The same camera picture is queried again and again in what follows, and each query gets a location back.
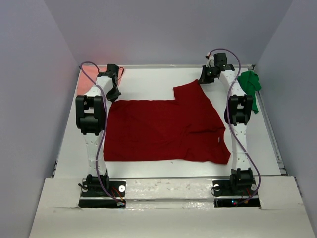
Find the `red t-shirt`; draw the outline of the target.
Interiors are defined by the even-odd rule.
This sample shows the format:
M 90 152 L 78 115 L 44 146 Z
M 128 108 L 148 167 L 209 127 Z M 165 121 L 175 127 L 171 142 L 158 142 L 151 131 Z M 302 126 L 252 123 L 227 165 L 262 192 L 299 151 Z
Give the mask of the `red t-shirt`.
M 225 165 L 225 126 L 198 81 L 174 87 L 173 100 L 119 100 L 109 110 L 105 161 L 181 159 Z

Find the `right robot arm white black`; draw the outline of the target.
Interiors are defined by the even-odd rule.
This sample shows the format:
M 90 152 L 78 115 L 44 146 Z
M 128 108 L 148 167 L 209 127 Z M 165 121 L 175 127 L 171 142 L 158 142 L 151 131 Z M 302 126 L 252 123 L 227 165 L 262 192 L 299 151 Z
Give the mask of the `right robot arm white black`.
M 227 63 L 226 53 L 207 53 L 202 66 L 200 84 L 213 83 L 217 78 L 227 91 L 224 119 L 232 138 L 232 169 L 228 180 L 213 183 L 211 193 L 220 196 L 246 196 L 254 184 L 252 163 L 247 152 L 247 125 L 251 118 L 253 97 L 241 88 L 233 65 Z

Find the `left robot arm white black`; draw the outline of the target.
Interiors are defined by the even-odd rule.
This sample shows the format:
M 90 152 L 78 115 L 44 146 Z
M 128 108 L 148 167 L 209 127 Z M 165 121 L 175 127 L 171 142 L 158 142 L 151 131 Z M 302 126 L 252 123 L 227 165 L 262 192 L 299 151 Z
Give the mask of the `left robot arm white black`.
M 121 95 L 118 89 L 120 67 L 108 64 L 105 72 L 93 62 L 80 65 L 82 73 L 92 83 L 85 93 L 75 98 L 76 126 L 83 134 L 88 156 L 88 175 L 79 184 L 83 191 L 117 199 L 109 193 L 110 181 L 102 145 L 106 135 L 107 102 Z

